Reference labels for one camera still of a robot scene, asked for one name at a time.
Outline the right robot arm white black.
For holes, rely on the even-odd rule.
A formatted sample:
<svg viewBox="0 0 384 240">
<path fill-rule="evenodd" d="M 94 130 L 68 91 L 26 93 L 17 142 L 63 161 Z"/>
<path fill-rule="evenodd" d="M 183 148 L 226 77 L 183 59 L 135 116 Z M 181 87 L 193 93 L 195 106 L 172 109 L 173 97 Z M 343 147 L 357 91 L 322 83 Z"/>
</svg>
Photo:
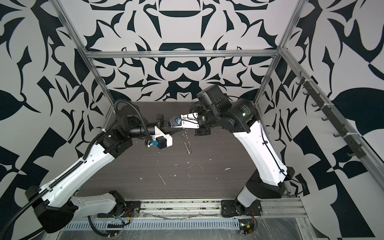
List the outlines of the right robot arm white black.
<svg viewBox="0 0 384 240">
<path fill-rule="evenodd" d="M 292 179 L 295 170 L 282 162 L 268 141 L 255 105 L 247 99 L 232 103 L 217 85 L 200 91 L 197 97 L 200 107 L 193 113 L 199 125 L 196 135 L 209 135 L 215 127 L 229 131 L 256 166 L 235 198 L 235 206 L 245 211 L 260 199 L 280 199 L 286 192 L 285 182 Z"/>
</svg>

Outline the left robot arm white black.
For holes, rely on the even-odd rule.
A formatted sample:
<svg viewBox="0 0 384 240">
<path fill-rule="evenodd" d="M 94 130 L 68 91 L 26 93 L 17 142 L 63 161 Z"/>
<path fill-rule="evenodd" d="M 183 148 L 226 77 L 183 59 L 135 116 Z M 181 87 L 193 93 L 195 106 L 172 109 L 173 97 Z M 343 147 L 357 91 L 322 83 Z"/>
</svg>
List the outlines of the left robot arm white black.
<svg viewBox="0 0 384 240">
<path fill-rule="evenodd" d="M 165 134 L 164 116 L 159 114 L 149 123 L 138 106 L 125 103 L 114 108 L 115 119 L 89 144 L 84 155 L 58 177 L 26 191 L 42 231 L 55 233 L 71 221 L 104 215 L 118 217 L 124 213 L 126 202 L 117 191 L 90 197 L 76 197 L 75 192 L 95 173 L 111 163 L 133 145 L 133 139 L 146 140 L 147 147 L 167 148 L 172 137 Z"/>
</svg>

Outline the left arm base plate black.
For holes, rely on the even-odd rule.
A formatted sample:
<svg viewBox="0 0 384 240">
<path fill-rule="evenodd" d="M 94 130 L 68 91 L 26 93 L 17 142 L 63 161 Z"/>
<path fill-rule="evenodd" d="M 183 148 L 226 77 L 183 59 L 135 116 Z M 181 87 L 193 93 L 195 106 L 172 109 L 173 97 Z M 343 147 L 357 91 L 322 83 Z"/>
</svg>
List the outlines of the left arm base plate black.
<svg viewBox="0 0 384 240">
<path fill-rule="evenodd" d="M 97 214 L 98 218 L 114 218 L 114 217 L 133 217 L 140 213 L 141 201 L 125 201 L 124 204 L 118 203 L 108 214 Z"/>
</svg>

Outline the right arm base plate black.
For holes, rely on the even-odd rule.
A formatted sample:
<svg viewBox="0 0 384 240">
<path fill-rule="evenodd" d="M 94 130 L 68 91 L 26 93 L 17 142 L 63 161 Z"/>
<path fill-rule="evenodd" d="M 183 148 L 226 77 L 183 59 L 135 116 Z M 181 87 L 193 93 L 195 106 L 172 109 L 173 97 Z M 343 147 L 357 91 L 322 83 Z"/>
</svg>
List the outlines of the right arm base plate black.
<svg viewBox="0 0 384 240">
<path fill-rule="evenodd" d="M 261 202 L 256 200 L 250 207 L 244 207 L 237 200 L 221 200 L 221 215 L 224 218 L 239 216 L 261 216 Z"/>
</svg>

